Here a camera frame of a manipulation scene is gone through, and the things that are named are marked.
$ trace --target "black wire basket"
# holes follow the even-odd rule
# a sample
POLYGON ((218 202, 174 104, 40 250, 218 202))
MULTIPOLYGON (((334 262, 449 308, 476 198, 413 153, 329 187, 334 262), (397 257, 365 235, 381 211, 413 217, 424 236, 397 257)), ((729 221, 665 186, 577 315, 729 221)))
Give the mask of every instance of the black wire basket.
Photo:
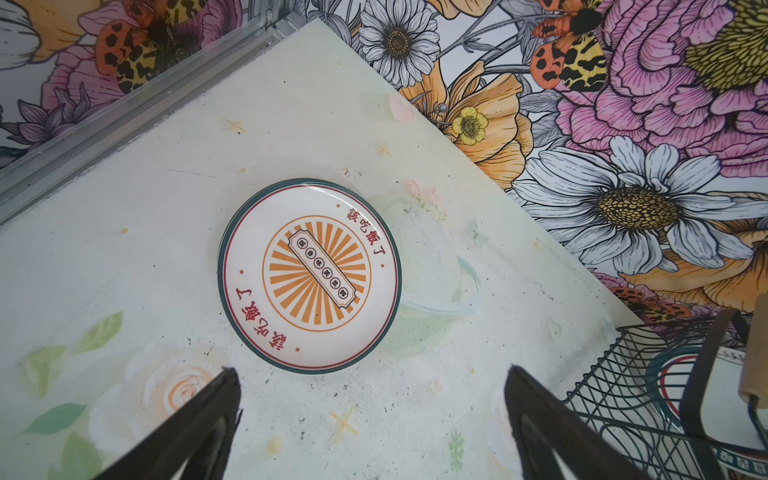
POLYGON ((746 348, 749 325, 736 310, 617 330, 616 342, 567 394, 564 404, 572 412, 651 478, 768 476, 768 445, 754 405, 750 418, 761 449, 717 442, 701 421, 716 357, 746 348), (675 369, 665 369, 673 357, 675 369), (658 385, 664 385, 663 398, 658 385))

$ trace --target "flower center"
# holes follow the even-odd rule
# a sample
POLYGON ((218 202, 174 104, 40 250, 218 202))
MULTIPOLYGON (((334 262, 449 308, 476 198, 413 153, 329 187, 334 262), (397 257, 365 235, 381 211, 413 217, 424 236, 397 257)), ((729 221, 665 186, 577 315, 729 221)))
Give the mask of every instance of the flower center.
POLYGON ((598 211, 609 222, 626 228, 651 230, 677 220, 677 207, 667 198, 641 188, 620 188, 603 195, 598 211))
POLYGON ((735 17, 715 39, 686 50, 686 65, 708 88, 720 91, 756 84, 768 75, 768 11, 752 0, 731 0, 735 17))
POLYGON ((462 118, 462 133, 470 138, 477 138, 480 133, 480 121, 475 117, 462 118))
POLYGON ((411 53, 411 38, 408 32, 400 27, 392 27, 386 33, 386 49, 389 54, 402 60, 411 53))

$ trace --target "yellow star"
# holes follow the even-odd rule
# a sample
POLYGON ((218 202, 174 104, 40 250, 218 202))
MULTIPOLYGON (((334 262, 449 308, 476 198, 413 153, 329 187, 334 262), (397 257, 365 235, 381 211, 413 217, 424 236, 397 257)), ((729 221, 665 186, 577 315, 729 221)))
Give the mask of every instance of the yellow star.
POLYGON ((379 149, 379 155, 389 155, 390 157, 392 156, 392 154, 390 154, 389 151, 387 150, 387 146, 389 146, 389 144, 384 144, 384 145, 376 144, 376 147, 379 149))
POLYGON ((544 251, 544 249, 541 248, 541 244, 538 242, 538 238, 534 240, 529 240, 529 242, 531 242, 531 245, 533 246, 534 253, 544 251))
POLYGON ((227 123, 227 125, 228 125, 228 127, 227 127, 227 128, 229 128, 231 131, 236 131, 238 134, 239 134, 240 132, 243 132, 243 133, 245 133, 245 128, 243 128, 243 127, 242 127, 242 125, 241 125, 241 124, 243 123, 243 121, 242 121, 242 120, 238 120, 238 121, 230 121, 230 120, 227 120, 227 119, 225 118, 225 119, 224 119, 224 121, 226 121, 226 123, 227 123))
POLYGON ((352 411, 355 407, 349 407, 349 411, 344 415, 344 418, 342 419, 339 417, 336 413, 331 412, 331 416, 336 419, 336 421, 339 423, 339 431, 336 432, 336 434, 333 436, 333 441, 338 442, 341 438, 341 434, 344 432, 344 429, 349 430, 353 434, 357 435, 357 430, 353 429, 352 426, 347 422, 347 419, 350 415, 352 415, 352 411))

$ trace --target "wooden handle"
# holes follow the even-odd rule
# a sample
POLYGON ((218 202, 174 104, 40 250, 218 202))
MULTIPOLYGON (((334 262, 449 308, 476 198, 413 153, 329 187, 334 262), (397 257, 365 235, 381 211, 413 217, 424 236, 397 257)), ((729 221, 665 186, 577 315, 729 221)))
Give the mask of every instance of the wooden handle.
POLYGON ((756 395, 760 399, 757 408, 768 409, 768 293, 757 297, 739 395, 747 403, 750 395, 756 395))

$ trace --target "floral wallpaper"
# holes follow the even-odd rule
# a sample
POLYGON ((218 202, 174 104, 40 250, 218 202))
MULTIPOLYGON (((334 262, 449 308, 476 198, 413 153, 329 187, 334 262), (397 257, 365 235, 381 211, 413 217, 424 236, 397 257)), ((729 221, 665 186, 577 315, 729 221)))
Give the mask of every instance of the floral wallpaper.
MULTIPOLYGON (((0 168, 248 15, 240 0, 161 3, 0 0, 0 168)), ((641 319, 750 313, 768 292, 768 0, 290 5, 641 319)))

